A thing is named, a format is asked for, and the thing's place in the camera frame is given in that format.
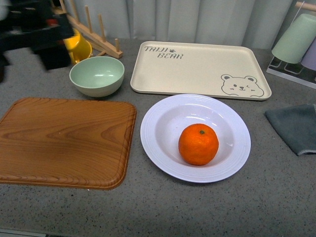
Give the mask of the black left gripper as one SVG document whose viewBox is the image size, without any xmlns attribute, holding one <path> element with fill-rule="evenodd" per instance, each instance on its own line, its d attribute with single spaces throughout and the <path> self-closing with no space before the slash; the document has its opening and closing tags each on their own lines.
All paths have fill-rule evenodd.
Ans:
<svg viewBox="0 0 316 237">
<path fill-rule="evenodd" d="M 6 51 L 29 48 L 46 70 L 67 67 L 71 59 L 64 40 L 74 36 L 66 14 L 55 14 L 48 0 L 0 2 L 0 67 L 9 65 Z"/>
</svg>

